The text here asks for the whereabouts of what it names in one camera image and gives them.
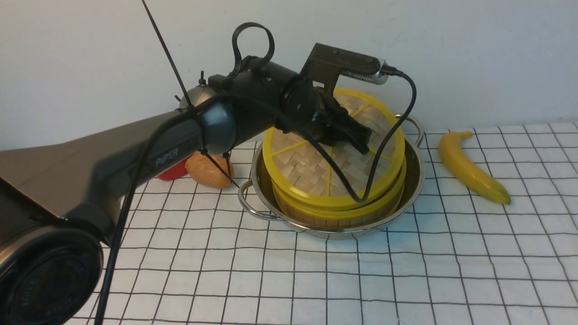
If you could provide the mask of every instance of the yellow banana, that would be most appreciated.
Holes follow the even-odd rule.
[[[510,204],[506,189],[484,170],[476,166],[462,151],[461,143],[472,136],[470,131],[448,132],[439,142],[443,164],[460,182],[479,196],[499,204]]]

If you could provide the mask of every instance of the toy fruit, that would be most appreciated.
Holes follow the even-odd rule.
[[[170,167],[165,172],[160,174],[158,178],[160,180],[174,180],[180,177],[183,177],[187,174],[187,169],[185,168],[184,164],[187,159],[183,159],[183,161],[179,162],[178,164]]]
[[[462,151],[461,142],[473,134],[470,131],[448,132],[439,142],[439,155],[443,164],[460,182],[479,196],[499,204],[512,202],[506,189]]]
[[[233,165],[229,161],[227,167],[227,160],[223,156],[211,156],[213,160],[223,169],[225,173],[231,170],[231,178],[235,178],[235,171]],[[203,156],[201,152],[195,152],[185,162],[185,168],[189,175],[197,181],[197,183],[215,187],[217,189],[226,189],[231,185],[231,181],[224,175],[207,157]]]

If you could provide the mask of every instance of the red object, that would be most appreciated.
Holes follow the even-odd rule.
[[[180,163],[174,165],[173,167],[170,167],[164,173],[160,174],[158,178],[160,180],[174,180],[188,174],[187,169],[184,166],[187,159],[183,159],[183,161],[181,161]]]

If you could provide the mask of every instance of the white wall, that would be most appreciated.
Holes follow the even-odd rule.
[[[426,129],[578,119],[576,0],[149,0],[183,75],[228,73],[257,21],[274,62],[315,42],[383,57],[417,83]],[[138,0],[0,0],[0,150],[58,143],[166,112],[179,86]],[[263,55],[262,31],[240,38]],[[405,109],[403,80],[340,86]]]

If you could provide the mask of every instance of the stainless steel pot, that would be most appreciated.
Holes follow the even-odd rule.
[[[267,168],[263,161],[262,146],[259,146],[253,162],[251,165],[251,179],[242,184],[237,193],[239,202],[251,215],[267,220],[267,221],[281,221],[289,228],[297,232],[305,232],[315,237],[324,239],[350,239],[356,238],[372,231],[385,229],[398,216],[403,214],[414,203],[421,193],[424,185],[425,170],[424,161],[419,154],[419,146],[424,137],[424,131],[421,124],[414,118],[408,117],[407,121],[411,122],[418,129],[418,137],[415,143],[405,139],[405,157],[407,163],[407,173],[404,181],[404,188],[401,201],[398,208],[391,214],[384,216],[383,219],[374,221],[373,223],[365,224],[352,228],[320,228],[309,224],[302,223],[286,216],[277,205],[275,196],[273,195],[273,186],[271,184],[271,177],[267,173]],[[263,204],[271,210],[271,213],[257,211],[248,202],[245,192],[249,187],[253,186],[255,192]]]

